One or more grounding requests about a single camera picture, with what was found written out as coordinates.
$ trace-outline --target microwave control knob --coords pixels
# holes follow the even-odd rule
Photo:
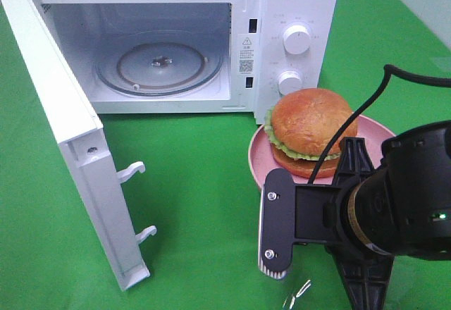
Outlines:
[[[302,77],[298,72],[289,70],[279,75],[278,84],[279,92],[286,95],[302,89]]]
[[[290,26],[283,33],[283,46],[290,54],[302,54],[310,47],[310,33],[303,25]]]

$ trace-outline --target microwave door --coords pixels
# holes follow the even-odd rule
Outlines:
[[[103,126],[81,90],[33,0],[1,0],[67,167],[122,290],[149,271],[138,244],[156,228],[135,231],[121,183],[144,171],[116,171]]]

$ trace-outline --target white microwave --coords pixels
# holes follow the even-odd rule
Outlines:
[[[316,87],[335,0],[1,0],[121,289],[149,275],[98,113],[253,112]]]

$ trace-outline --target black cable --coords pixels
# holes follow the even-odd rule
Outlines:
[[[324,159],[326,158],[328,152],[332,148],[332,146],[337,142],[337,140],[340,138],[341,134],[350,126],[350,124],[359,116],[365,109],[370,107],[370,105],[375,102],[375,100],[382,94],[382,92],[385,90],[385,88],[388,85],[388,82],[390,81],[391,75],[395,75],[398,78],[401,78],[406,81],[419,83],[421,85],[428,85],[428,86],[434,86],[434,87],[446,87],[451,88],[451,78],[446,77],[431,77],[431,76],[423,76],[418,74],[409,73],[405,70],[399,69],[398,67],[395,67],[393,65],[385,65],[383,67],[384,69],[384,76],[382,79],[381,84],[379,85],[378,89],[367,99],[346,121],[342,124],[342,126],[337,130],[337,132],[334,134],[334,136],[330,139],[329,143],[324,148],[323,152],[321,153],[319,160],[316,162],[315,168],[313,169],[310,178],[309,178],[309,184],[312,184],[315,181],[316,175],[319,172],[319,168],[321,167],[321,164],[323,164]]]

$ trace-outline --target sesame-free bun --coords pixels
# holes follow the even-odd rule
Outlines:
[[[274,160],[293,175],[300,176],[301,178],[309,178],[311,172],[315,168],[316,161],[302,159],[294,160],[291,157],[288,157],[283,150],[277,149],[274,144],[271,144],[271,151]],[[338,160],[339,159],[324,161],[319,168],[319,172],[316,174],[316,178],[328,178],[332,176],[337,168]]]
[[[351,114],[352,109],[339,94],[328,89],[307,88],[279,100],[271,115],[271,125],[277,139],[287,148],[319,156]],[[344,131],[329,154],[340,153],[343,137],[356,135],[357,120]]]

